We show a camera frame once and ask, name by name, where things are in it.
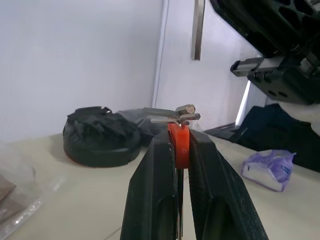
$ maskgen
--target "orange clamp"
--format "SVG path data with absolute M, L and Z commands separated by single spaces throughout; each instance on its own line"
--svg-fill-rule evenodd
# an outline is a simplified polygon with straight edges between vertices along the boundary
M 189 168 L 189 127 L 186 125 L 178 126 L 175 123 L 169 123 L 168 131 L 170 132 L 174 146 L 175 168 Z

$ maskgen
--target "clear plastic bag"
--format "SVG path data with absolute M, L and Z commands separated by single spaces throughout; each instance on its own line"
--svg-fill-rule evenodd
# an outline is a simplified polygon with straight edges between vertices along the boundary
M 28 219 L 64 182 L 62 175 L 38 179 L 26 157 L 0 143 L 0 240 Z

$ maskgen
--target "white table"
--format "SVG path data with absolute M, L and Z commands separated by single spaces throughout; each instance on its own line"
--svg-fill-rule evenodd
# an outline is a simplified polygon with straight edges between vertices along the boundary
M 255 151 L 212 137 L 239 173 Z M 119 240 L 129 180 L 145 151 L 126 166 L 88 168 L 70 161 L 62 135 L 13 143 L 37 169 L 64 172 L 68 179 L 52 199 L 9 240 Z M 183 239 L 196 240 L 188 179 L 184 188 Z M 294 166 L 284 192 L 272 192 L 244 180 L 270 240 L 320 239 L 320 173 Z

